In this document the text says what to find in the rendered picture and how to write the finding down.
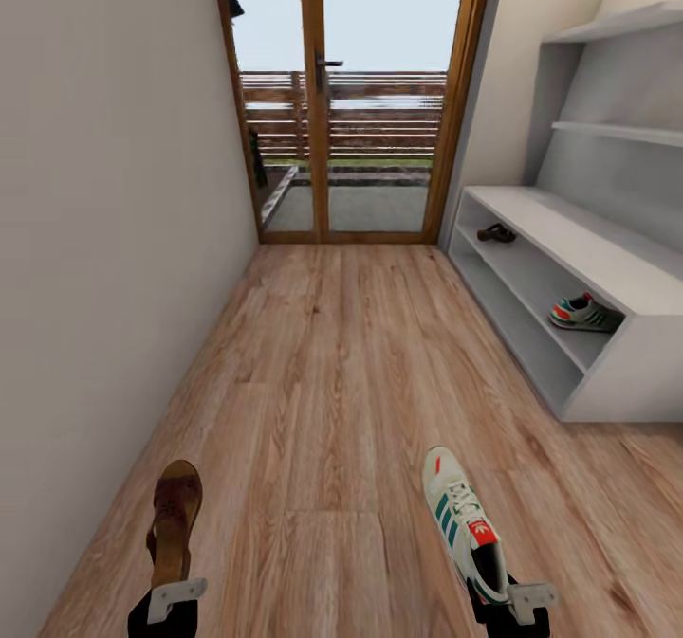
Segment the sandal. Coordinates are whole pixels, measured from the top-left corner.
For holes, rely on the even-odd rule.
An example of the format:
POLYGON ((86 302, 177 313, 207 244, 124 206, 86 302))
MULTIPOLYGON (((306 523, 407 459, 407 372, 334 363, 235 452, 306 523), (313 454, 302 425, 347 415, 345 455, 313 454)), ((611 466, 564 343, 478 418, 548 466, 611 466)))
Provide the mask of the sandal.
POLYGON ((202 484, 194 465, 182 459, 169 463, 158 479, 153 504, 155 518, 145 539, 155 567, 152 590, 188 580, 189 538, 202 504, 202 484))
POLYGON ((495 224, 488 229, 477 231, 477 239, 481 242, 495 239, 501 243, 513 243, 517 236, 510 230, 505 229, 501 224, 495 224))

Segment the gym shoe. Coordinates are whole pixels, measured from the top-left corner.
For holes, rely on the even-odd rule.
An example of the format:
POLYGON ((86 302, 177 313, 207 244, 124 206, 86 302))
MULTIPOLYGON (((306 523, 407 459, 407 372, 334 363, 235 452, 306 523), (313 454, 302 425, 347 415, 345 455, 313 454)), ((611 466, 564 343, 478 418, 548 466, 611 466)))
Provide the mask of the gym shoe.
POLYGON ((509 604, 501 538, 450 450, 443 446, 429 450, 422 482, 463 589, 469 593, 469 578, 484 604, 509 604))
POLYGON ((572 300, 563 298, 548 318, 559 328, 596 332, 613 332, 624 321, 622 313, 614 309, 606 309, 587 293, 572 300))

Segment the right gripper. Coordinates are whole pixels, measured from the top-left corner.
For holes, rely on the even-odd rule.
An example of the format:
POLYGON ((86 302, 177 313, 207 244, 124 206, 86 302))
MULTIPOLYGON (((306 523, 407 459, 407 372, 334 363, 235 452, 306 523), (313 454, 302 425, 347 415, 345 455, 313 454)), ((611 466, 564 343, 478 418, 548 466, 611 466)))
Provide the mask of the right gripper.
MULTIPOLYGON (((516 584, 516 579, 508 574, 508 583, 516 584)), ((487 625, 489 638, 549 638, 548 610, 545 607, 534 608, 535 624, 521 626, 517 619, 510 613, 508 603, 503 605, 484 604, 479 599, 479 594, 470 579, 467 579, 467 587, 471 598, 476 621, 487 625)))

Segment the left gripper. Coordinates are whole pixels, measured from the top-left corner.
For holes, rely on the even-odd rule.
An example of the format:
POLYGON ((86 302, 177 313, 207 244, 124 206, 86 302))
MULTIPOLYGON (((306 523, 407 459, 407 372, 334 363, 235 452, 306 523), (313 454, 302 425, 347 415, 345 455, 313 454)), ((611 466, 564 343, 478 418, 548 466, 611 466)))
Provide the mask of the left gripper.
POLYGON ((128 638, 194 638, 198 627, 198 600, 173 604, 164 622, 148 625, 152 589, 129 613, 128 638))

